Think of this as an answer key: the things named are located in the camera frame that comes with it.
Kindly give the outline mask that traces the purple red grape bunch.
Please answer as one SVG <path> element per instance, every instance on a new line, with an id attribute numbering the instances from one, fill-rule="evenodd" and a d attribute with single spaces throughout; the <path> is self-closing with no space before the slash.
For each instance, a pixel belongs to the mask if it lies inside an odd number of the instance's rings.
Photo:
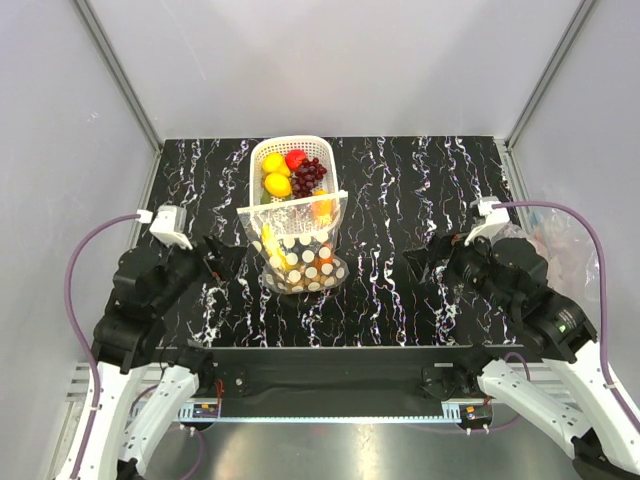
<path id="1" fill-rule="evenodd" d="M 292 195 L 295 199 L 312 196 L 320 187 L 327 169 L 318 158 L 304 159 L 291 179 Z"/>

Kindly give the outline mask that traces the clear dotted zip bag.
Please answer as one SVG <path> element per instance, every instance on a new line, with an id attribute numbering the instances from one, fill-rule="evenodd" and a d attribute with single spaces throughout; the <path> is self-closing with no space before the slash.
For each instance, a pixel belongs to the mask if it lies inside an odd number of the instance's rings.
<path id="1" fill-rule="evenodd" d="M 237 210 L 247 239 L 264 259 L 261 284 L 277 294 L 315 293 L 340 286 L 349 269 L 337 254 L 348 193 Z"/>

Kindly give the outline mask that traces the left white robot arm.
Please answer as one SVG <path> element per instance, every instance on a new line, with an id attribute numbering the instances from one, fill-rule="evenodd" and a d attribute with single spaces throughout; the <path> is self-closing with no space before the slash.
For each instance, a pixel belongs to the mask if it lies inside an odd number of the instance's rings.
<path id="1" fill-rule="evenodd" d="M 184 346 L 169 362 L 158 386 L 136 416 L 130 415 L 156 348 L 166 333 L 164 317 L 194 284 L 230 281 L 246 254 L 205 237 L 190 248 L 147 247 L 118 260 L 113 288 L 88 353 L 87 396 L 58 478 L 141 479 L 181 406 L 194 396 L 221 394 L 213 354 Z"/>

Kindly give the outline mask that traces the dark blue grape bunch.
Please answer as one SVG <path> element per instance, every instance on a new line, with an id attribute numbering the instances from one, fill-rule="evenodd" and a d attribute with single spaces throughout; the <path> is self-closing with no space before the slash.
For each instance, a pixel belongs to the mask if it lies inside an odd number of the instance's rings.
<path id="1" fill-rule="evenodd" d="M 317 241 L 316 237 L 307 233 L 301 234 L 299 236 L 286 236 L 282 240 L 282 244 L 284 246 L 284 250 L 287 253 L 293 252 L 299 256 L 301 256 L 306 251 L 309 251 L 313 255 L 315 255 L 319 248 L 322 246 L 322 244 Z"/>

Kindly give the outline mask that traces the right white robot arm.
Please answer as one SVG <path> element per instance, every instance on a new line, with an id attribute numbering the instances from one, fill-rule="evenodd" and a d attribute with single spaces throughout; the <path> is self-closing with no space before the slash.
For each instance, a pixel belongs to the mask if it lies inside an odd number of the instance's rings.
<path id="1" fill-rule="evenodd" d="M 431 396 L 462 393 L 498 400 L 545 433 L 583 479 L 636 479 L 639 429 L 611 383 L 594 325 L 581 307 L 553 290 L 548 263 L 524 238 L 491 242 L 456 235 L 403 254 L 415 278 L 427 282 L 440 262 L 448 273 L 497 308 L 508 327 L 562 382 L 568 406 L 521 378 L 484 346 L 468 348 L 453 365 L 423 383 Z"/>

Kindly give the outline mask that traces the yellow banana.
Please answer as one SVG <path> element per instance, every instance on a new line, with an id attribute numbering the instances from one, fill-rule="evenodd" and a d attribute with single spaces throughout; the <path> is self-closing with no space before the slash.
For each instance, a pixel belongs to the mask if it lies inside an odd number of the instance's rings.
<path id="1" fill-rule="evenodd" d="M 261 228 L 261 242 L 268 256 L 269 265 L 273 269 L 285 271 L 288 267 L 286 256 L 271 227 L 267 223 L 264 223 Z"/>

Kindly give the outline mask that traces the orange fruit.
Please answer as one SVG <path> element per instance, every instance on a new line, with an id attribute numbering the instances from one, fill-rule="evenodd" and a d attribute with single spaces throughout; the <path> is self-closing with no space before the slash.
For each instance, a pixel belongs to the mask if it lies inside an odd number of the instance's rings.
<path id="1" fill-rule="evenodd" d="M 331 263 L 333 259 L 333 249 L 332 245 L 329 243 L 324 243 L 317 253 L 317 262 L 320 265 L 324 265 L 327 263 Z"/>

